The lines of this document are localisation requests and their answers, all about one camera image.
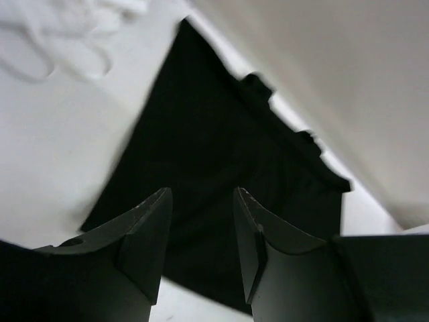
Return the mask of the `black tank top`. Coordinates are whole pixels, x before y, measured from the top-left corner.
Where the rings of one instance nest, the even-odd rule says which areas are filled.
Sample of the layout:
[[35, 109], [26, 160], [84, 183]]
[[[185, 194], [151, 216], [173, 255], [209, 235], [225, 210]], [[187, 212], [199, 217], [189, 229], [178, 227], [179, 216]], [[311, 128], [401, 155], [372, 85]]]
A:
[[342, 197], [351, 190], [322, 161], [312, 134], [292, 130], [271, 110], [272, 93], [254, 73], [231, 75], [183, 19], [129, 143], [81, 229], [92, 230], [170, 188], [163, 275], [250, 314], [237, 250], [235, 188], [321, 239], [339, 234]]

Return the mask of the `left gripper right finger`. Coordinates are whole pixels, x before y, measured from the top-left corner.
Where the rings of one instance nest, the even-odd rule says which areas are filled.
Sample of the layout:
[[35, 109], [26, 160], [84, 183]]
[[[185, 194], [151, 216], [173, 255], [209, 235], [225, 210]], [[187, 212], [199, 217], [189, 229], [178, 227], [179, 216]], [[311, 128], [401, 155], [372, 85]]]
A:
[[245, 300], [255, 321], [427, 321], [426, 234], [314, 237], [234, 192]]

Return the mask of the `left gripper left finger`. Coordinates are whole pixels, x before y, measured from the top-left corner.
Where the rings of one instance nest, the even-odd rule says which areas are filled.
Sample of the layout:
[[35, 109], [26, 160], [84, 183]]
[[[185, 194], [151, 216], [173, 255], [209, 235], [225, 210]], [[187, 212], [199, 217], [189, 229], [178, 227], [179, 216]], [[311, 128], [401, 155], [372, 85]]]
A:
[[59, 246], [1, 243], [2, 321], [147, 321], [172, 218], [163, 188]]

